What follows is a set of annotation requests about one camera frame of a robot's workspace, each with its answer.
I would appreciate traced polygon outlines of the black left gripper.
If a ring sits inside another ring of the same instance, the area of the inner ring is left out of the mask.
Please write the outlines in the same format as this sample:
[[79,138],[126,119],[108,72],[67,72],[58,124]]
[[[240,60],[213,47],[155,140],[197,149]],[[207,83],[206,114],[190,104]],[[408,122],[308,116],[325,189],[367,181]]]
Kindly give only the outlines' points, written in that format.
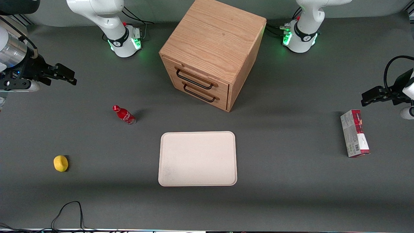
[[375,102],[392,101],[393,105],[408,103],[413,106],[413,97],[403,92],[403,89],[413,84],[413,69],[404,72],[398,76],[392,86],[388,90],[382,86],[375,86],[370,90],[361,94],[362,107],[366,107]]

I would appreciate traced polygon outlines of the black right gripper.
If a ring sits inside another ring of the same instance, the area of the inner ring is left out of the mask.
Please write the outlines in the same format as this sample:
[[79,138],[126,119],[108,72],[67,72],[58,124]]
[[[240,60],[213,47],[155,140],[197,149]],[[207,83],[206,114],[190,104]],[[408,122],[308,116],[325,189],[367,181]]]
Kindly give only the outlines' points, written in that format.
[[67,81],[72,85],[77,84],[77,80],[74,78],[75,72],[61,63],[57,63],[54,66],[50,66],[44,60],[43,56],[38,55],[33,59],[30,55],[26,55],[25,58],[11,68],[6,68],[1,72],[1,86],[6,86],[6,83],[13,79],[13,75],[16,74],[18,79],[25,79],[30,81],[40,81],[41,83],[50,86],[51,79]]

